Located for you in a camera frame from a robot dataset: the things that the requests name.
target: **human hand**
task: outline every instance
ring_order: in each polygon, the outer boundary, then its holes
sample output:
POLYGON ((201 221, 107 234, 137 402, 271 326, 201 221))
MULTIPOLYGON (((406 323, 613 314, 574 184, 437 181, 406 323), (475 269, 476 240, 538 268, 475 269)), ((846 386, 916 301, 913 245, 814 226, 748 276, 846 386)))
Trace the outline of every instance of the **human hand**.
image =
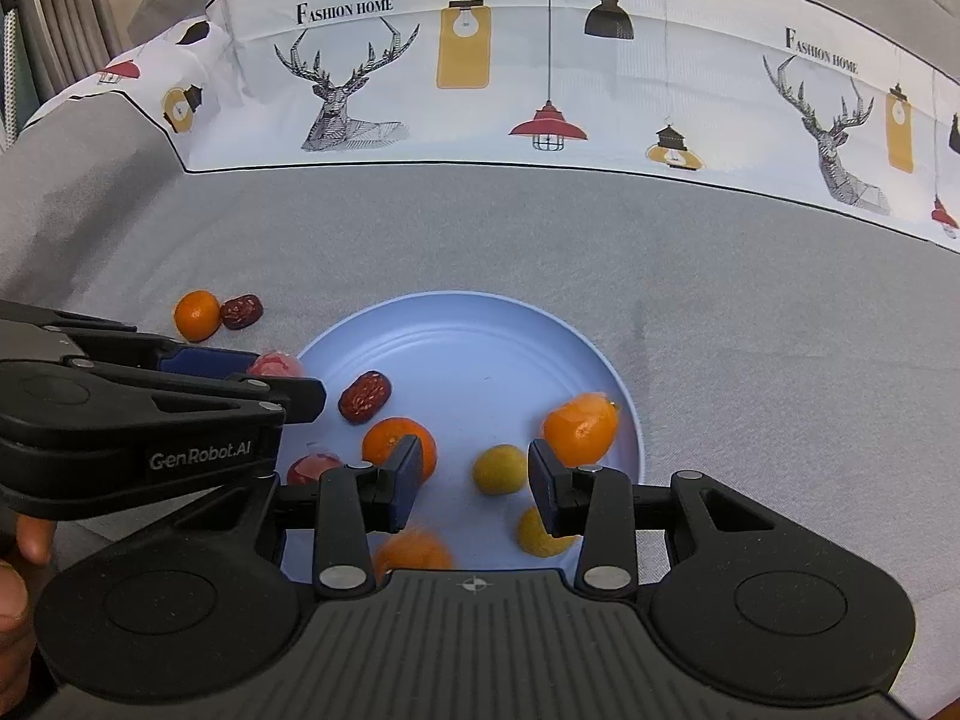
POLYGON ((19 704, 30 683, 37 640, 31 598, 51 572, 56 523, 16 517, 16 545, 0 560, 0 714, 19 704))

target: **pink fruit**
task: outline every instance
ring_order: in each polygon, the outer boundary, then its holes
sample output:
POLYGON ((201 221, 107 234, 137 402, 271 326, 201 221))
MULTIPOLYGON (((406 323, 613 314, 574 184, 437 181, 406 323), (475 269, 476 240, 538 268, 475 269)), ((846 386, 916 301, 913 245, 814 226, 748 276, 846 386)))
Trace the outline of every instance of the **pink fruit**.
POLYGON ((287 471, 288 485, 305 485, 308 482, 315 482, 320 479, 323 471, 342 466, 340 458, 332 452, 325 451, 312 443, 306 445, 306 448, 309 454, 297 460, 287 471))
POLYGON ((286 376, 292 379, 306 376, 301 361, 283 352, 261 354, 253 361, 253 365, 247 368, 247 372, 253 376, 286 376))

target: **plate rim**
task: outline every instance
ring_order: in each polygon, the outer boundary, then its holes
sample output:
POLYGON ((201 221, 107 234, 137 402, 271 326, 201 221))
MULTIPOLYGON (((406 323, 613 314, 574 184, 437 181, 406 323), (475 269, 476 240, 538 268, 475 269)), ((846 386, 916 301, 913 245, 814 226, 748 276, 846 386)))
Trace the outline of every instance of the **plate rim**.
POLYGON ((541 317, 544 317, 545 319, 550 319, 551 322, 555 322, 555 324, 559 324, 560 327, 562 327, 563 330, 565 330, 566 332, 573 334, 574 338, 577 338, 577 340, 580 341, 580 343, 584 343, 587 346, 587 348, 589 348, 589 350, 593 352, 593 354, 597 357, 597 359, 600 362, 602 362, 603 366, 606 367, 607 372, 611 376, 613 376, 613 381, 615 381, 617 386, 620 387, 620 391, 622 392, 622 394, 625 394, 627 396, 626 397, 627 402, 625 405, 627 410, 630 412, 630 419, 632 420, 632 424, 634 425, 634 433, 635 435, 637 435, 637 455, 638 455, 638 459, 640 459, 640 470, 638 471, 638 474, 637 474, 637 483, 640 485, 644 484, 644 479, 646 478, 646 470, 647 470, 646 448, 643 440, 643 428, 640 425, 640 415, 637 413, 637 405, 635 405, 634 403, 634 396, 632 396, 630 392, 630 388, 623 381, 620 374, 617 372, 616 368, 613 367, 613 364, 610 362, 610 360, 607 359, 607 356, 597 347, 597 345, 593 341, 591 341, 589 338, 584 336, 583 333, 577 330, 577 328, 571 325, 570 323, 565 322, 563 319, 560 319, 559 317, 554 316, 554 314, 551 314, 545 309, 541 309, 539 308, 539 306, 532 305, 531 303, 526 303, 522 300, 517 300, 516 298, 509 298, 507 295, 497 295, 496 293, 479 292, 478 290, 426 290, 426 292, 405 293, 405 295, 397 295, 394 298, 381 300, 380 303, 374 303, 371 306, 362 308, 359 311, 356 311, 352 314, 349 314, 347 317, 344 317, 343 319, 338 320, 338 322, 331 324, 330 327, 326 328, 325 331, 323 331, 323 333, 320 333, 320 335, 313 338, 313 341, 309 341, 309 343, 307 343, 306 346, 304 346, 304 348, 302 348, 301 351, 299 351, 299 353, 296 354, 296 358, 298 360, 301 360, 304 357, 304 355, 310 351, 310 349, 312 349, 320 341, 323 341, 323 339, 326 338, 326 336, 330 335, 335 330, 338 330, 342 325, 347 324, 347 322, 351 322, 354 319, 358 319, 359 317, 362 317, 363 314, 368 314, 370 312, 386 308, 387 306, 392 305, 392 303, 400 303, 404 300, 412 300, 415 298, 443 298, 444 296, 459 296, 460 298, 462 298, 463 296, 466 296, 467 298, 483 298, 488 300, 498 300, 500 302, 505 302, 505 303, 512 303, 512 305, 514 305, 517 308, 525 309, 527 311, 532 311, 535 314, 539 314, 541 317))

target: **deer head illustration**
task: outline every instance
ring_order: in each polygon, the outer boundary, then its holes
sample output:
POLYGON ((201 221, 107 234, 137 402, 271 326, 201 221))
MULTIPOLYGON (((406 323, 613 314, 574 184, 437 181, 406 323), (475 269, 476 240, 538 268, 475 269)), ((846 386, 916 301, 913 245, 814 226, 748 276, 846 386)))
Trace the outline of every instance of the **deer head illustration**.
POLYGON ((416 25, 407 42, 402 43, 400 42, 400 32, 386 19, 381 17, 380 20, 392 33, 390 46, 384 50, 381 57, 377 58, 376 52, 373 50, 373 44, 368 44, 367 61, 354 68, 347 83, 340 86, 331 83, 330 73, 320 66, 319 51, 314 57, 312 67, 307 66, 306 62, 299 58, 299 44, 301 40, 304 40, 306 30, 299 35, 299 38, 296 38, 294 45, 291 46, 290 59, 282 55, 280 48, 274 45, 277 58, 283 63, 283 66, 291 71, 294 76, 313 81, 313 93, 323 100, 320 114, 313 127, 310 128, 302 146, 306 151, 325 151, 328 148, 342 146, 348 141, 365 135, 369 137, 364 141, 364 146, 383 146, 385 143, 391 142, 389 140, 390 132, 397 127, 401 127, 400 122, 374 124, 373 122, 360 122, 358 119, 351 119, 347 115, 347 98, 366 86, 367 81, 370 80, 370 74, 374 70, 379 70, 399 59, 414 42, 416 35, 419 34, 419 25, 416 25))
POLYGON ((766 57, 763 57, 763 66, 766 68, 771 84, 774 85, 781 98, 784 98, 800 112, 803 128, 816 139, 817 151, 820 156, 820 172, 824 177, 824 182, 827 183, 830 196, 845 205, 865 208, 878 214, 889 214, 890 205, 883 191, 879 187, 861 181, 851 172, 848 172, 840 162, 840 152, 838 151, 850 136, 847 130, 850 127, 860 127, 870 118, 874 109, 874 101, 870 100, 870 104, 864 110, 860 90, 856 88, 853 79, 850 79, 853 93, 856 95, 856 110, 850 113, 847 108, 847 101, 841 97, 840 116, 833 118, 833 126, 830 129, 824 129, 817 121, 817 114, 813 106, 803 96, 803 81, 800 81, 800 87, 796 94, 793 92, 793 87, 787 83, 786 69, 796 58, 791 56, 781 66, 777 67, 776 77, 770 70, 766 57))

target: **green fruit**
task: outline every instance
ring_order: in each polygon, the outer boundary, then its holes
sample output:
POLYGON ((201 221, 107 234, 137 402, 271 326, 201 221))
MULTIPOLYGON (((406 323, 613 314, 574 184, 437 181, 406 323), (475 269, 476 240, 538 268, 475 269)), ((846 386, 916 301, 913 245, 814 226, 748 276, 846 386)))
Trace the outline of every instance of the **green fruit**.
POLYGON ((577 536, 563 536, 562 538, 553 538, 544 528, 544 521, 541 520, 536 506, 530 507, 520 517, 517 522, 517 544, 520 549, 528 555, 534 557, 555 557, 566 552, 573 542, 577 541, 577 536))
POLYGON ((516 493, 527 482, 527 457, 508 443, 491 447, 473 464, 473 480, 484 495, 516 493))

